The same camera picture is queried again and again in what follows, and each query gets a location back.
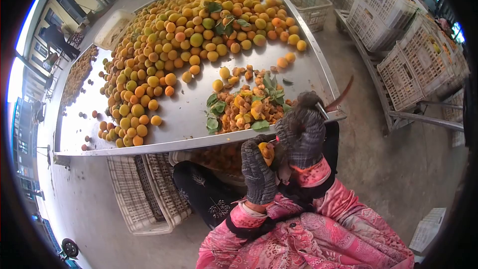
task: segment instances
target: woman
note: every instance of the woman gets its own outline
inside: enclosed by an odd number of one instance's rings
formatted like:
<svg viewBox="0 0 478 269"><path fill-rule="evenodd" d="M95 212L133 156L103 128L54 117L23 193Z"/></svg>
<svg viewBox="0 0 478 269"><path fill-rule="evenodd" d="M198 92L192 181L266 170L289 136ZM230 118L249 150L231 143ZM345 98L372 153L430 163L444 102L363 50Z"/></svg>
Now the woman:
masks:
<svg viewBox="0 0 478 269"><path fill-rule="evenodd" d="M247 196L231 210L237 195L206 168L175 166L176 187L215 227L197 268L413 268L414 255L397 234L335 178L338 124L324 124L319 100L302 93L277 122L287 158L277 173L258 149L264 135L242 145Z"/></svg>

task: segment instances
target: gray knit glove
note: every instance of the gray knit glove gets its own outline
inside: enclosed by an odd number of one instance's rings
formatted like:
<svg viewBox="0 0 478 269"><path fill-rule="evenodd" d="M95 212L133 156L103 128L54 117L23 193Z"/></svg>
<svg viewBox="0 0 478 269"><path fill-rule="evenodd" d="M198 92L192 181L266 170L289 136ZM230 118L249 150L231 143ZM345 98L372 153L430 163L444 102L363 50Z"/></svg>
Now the gray knit glove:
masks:
<svg viewBox="0 0 478 269"><path fill-rule="evenodd" d="M315 92L301 93L298 104L275 124L279 143L286 151L289 164L306 169L322 159L326 128L324 118L315 107L322 102Z"/></svg>
<svg viewBox="0 0 478 269"><path fill-rule="evenodd" d="M269 169L258 145L266 142L266 136L259 134L244 142L241 147L242 174L247 186L247 199L254 204L267 204L277 194L275 174Z"/></svg>

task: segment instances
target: metal rack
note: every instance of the metal rack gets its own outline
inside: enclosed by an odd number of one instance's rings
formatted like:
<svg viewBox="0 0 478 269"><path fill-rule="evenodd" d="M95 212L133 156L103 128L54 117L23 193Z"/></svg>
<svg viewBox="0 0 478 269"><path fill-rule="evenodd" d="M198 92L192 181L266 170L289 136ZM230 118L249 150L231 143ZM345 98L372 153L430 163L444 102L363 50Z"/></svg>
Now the metal rack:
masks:
<svg viewBox="0 0 478 269"><path fill-rule="evenodd" d="M337 29L342 32L346 31L350 38L354 41L355 47L357 48L358 52L360 53L365 66L368 69L368 73L372 77L373 84L377 90L377 94L379 95L380 103L383 108L383 112L385 115L385 121L387 123L387 129L385 134L390 134L391 131L406 126L414 121L419 121L423 123L433 124L440 127L456 130L463 132L463 124L456 123L451 121L446 121L444 119L435 118L435 117L427 117L424 115L424 110L422 109L423 106L427 105L439 105L442 108L453 108L463 110L463 106L452 105L448 103L442 102L435 102L435 101L420 101L411 109L405 111L395 111L393 109L393 105L391 103L391 99L388 95L387 89L385 88L385 84L382 81L382 78L378 74L377 65L386 57L387 52L368 52L362 41L358 37L358 35L354 32L352 27L350 27L349 23L347 23L347 18L349 16L350 11L335 9L334 14L337 18Z"/></svg>

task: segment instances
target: pink patterned clothing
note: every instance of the pink patterned clothing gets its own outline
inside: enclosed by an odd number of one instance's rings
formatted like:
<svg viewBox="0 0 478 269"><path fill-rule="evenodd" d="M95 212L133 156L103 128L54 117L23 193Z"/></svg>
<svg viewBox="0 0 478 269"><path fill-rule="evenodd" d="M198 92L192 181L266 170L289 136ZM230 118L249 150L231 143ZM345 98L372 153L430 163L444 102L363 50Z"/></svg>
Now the pink patterned clothing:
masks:
<svg viewBox="0 0 478 269"><path fill-rule="evenodd" d="M325 158L298 177L302 187L314 187L330 175ZM282 194L267 206L267 215L241 201L230 213L238 228L255 228L267 216L282 218L302 211ZM388 224L359 202L352 190L335 179L325 197L313 201L315 213L278 222L269 233L247 243L226 222L207 235L199 249L196 268L314 268L365 269L414 267L414 255Z"/></svg>

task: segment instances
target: wheel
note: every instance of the wheel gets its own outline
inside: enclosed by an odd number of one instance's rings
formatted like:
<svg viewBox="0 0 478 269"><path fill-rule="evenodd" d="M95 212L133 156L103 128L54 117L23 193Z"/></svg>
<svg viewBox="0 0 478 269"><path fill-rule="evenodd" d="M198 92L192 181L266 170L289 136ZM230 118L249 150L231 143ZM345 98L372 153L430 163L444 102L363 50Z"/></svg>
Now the wheel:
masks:
<svg viewBox="0 0 478 269"><path fill-rule="evenodd" d="M63 249L64 254L70 258L75 258L79 254L78 245L76 245L71 239L63 239L61 242L61 248Z"/></svg>

